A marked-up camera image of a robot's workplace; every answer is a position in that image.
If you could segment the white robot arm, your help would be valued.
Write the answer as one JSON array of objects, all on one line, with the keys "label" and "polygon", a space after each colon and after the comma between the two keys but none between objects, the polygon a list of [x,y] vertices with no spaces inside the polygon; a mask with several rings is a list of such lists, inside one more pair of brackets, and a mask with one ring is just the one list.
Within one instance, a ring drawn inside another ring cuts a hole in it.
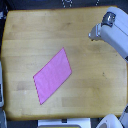
[{"label": "white robot arm", "polygon": [[[121,29],[116,14],[107,12],[102,22],[95,25],[88,36],[91,40],[107,42],[128,63],[128,30]],[[128,104],[120,118],[117,118],[114,114],[108,114],[96,128],[128,128]]]}]

